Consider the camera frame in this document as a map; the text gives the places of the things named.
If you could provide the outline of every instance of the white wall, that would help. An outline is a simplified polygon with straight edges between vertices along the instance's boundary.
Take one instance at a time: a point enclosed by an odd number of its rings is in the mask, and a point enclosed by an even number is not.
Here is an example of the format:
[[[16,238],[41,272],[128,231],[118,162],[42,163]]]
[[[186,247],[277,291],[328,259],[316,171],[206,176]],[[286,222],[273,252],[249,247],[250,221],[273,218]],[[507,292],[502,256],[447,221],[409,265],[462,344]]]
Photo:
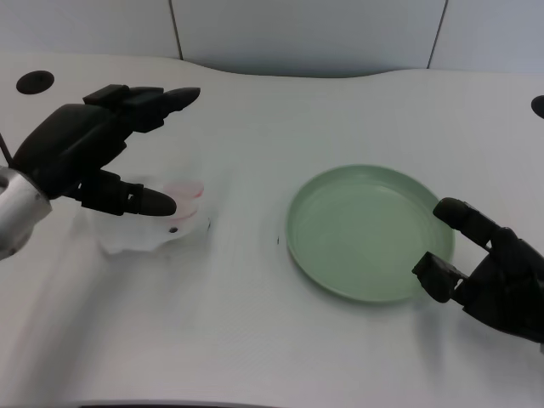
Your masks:
[[[431,68],[544,72],[544,0],[450,0]]]
[[[179,57],[167,0],[1,0],[0,51]]]
[[[423,68],[445,0],[173,0],[184,58],[243,73]],[[0,0],[0,52],[178,58],[168,0]],[[449,0],[431,68],[544,72],[544,0]]]
[[[225,71],[355,76],[425,68],[445,0],[173,0],[184,59]]]

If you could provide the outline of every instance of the black hole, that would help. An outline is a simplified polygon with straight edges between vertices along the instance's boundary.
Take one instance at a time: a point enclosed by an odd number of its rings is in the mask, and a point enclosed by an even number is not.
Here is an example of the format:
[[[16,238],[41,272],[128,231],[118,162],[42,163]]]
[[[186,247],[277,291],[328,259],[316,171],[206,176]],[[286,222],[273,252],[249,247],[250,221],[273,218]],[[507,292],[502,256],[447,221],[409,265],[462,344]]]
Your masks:
[[[53,85],[54,76],[47,71],[34,71],[17,81],[17,90],[25,95],[39,94]]]
[[[544,119],[544,95],[534,98],[530,103],[530,107],[532,108],[533,112]]]

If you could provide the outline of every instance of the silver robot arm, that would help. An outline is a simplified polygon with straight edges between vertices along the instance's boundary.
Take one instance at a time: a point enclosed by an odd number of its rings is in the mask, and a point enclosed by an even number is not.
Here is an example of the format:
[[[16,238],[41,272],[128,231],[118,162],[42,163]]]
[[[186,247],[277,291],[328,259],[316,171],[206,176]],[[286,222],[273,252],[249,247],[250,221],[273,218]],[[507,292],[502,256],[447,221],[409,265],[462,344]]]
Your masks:
[[[48,198],[26,176],[0,167],[0,259],[18,252],[49,213]]]

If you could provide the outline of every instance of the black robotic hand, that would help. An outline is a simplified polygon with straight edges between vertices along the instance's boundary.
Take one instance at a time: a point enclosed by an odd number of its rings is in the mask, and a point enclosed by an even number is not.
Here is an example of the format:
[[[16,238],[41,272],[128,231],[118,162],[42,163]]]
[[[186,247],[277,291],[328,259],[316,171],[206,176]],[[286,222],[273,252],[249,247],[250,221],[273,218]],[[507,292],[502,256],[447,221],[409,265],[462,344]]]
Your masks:
[[[85,105],[63,105],[51,114],[9,158],[9,167],[28,177],[49,200],[68,196],[83,207],[115,215],[171,215],[176,211],[172,198],[122,182],[101,168],[127,147],[132,132],[159,128],[164,118],[199,94],[199,88],[164,92],[109,85],[83,98]]]
[[[412,271],[425,291],[441,303],[452,298],[487,326],[544,343],[542,255],[465,202],[445,198],[433,214],[489,255],[466,276],[427,252]]]

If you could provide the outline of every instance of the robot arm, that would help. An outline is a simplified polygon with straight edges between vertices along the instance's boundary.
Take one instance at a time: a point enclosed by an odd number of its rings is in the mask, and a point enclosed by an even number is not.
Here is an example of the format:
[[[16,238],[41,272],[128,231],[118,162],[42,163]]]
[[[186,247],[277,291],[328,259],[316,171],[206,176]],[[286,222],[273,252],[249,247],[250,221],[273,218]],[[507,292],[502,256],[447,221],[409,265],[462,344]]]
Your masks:
[[[466,202],[445,198],[433,214],[489,254],[466,276],[427,252],[412,271],[423,289],[437,302],[455,300],[487,326],[544,343],[542,255]]]
[[[132,132],[148,133],[200,95],[199,88],[109,85],[63,105],[32,132],[13,158],[0,138],[8,167],[0,167],[0,259],[19,251],[36,223],[51,212],[50,200],[67,196],[104,213],[167,216],[167,195],[121,181],[101,170],[127,147]]]

